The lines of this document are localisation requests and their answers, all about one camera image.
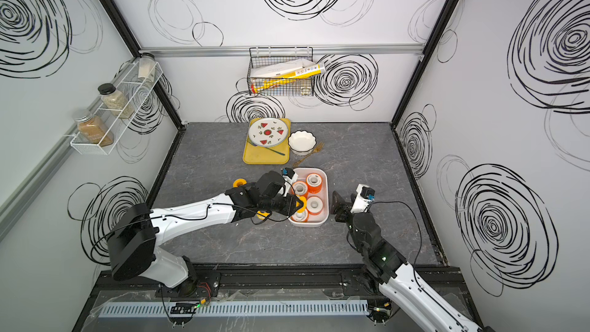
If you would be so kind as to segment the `orange sealing tape roll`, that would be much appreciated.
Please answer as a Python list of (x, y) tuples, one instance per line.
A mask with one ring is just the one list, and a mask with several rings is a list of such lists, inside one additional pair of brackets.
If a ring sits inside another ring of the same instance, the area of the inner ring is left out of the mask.
[(318, 173), (311, 173), (306, 177), (309, 194), (318, 194), (322, 190), (323, 183), (322, 176)]
[(302, 211), (297, 211), (295, 212), (292, 216), (291, 216), (291, 220), (298, 222), (298, 223), (304, 223), (307, 222), (309, 218), (309, 213), (307, 210), (302, 210)]
[(310, 215), (320, 215), (324, 210), (324, 202), (317, 196), (310, 196), (307, 198), (307, 211)]
[(293, 193), (298, 197), (307, 198), (309, 195), (309, 188), (305, 181), (296, 181), (293, 184)]

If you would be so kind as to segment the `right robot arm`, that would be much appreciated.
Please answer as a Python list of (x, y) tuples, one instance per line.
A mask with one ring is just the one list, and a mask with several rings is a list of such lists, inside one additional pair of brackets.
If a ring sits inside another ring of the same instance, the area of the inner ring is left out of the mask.
[(370, 207), (374, 190), (363, 186), (352, 202), (333, 192), (330, 213), (347, 225), (347, 241), (358, 252), (378, 291), (424, 331), (492, 331), (460, 313), (418, 275), (416, 269), (381, 235)]

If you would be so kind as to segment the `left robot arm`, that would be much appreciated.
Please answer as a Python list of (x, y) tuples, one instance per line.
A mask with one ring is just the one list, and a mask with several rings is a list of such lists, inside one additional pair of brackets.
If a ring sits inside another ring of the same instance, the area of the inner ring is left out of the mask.
[(274, 213), (290, 217), (304, 206), (294, 193), (297, 180), (295, 170), (285, 168), (204, 201), (172, 208), (152, 209), (145, 203), (130, 207), (105, 237), (112, 278), (148, 278), (181, 296), (192, 296), (202, 285), (192, 262), (161, 245), (193, 231), (257, 215), (266, 220)]

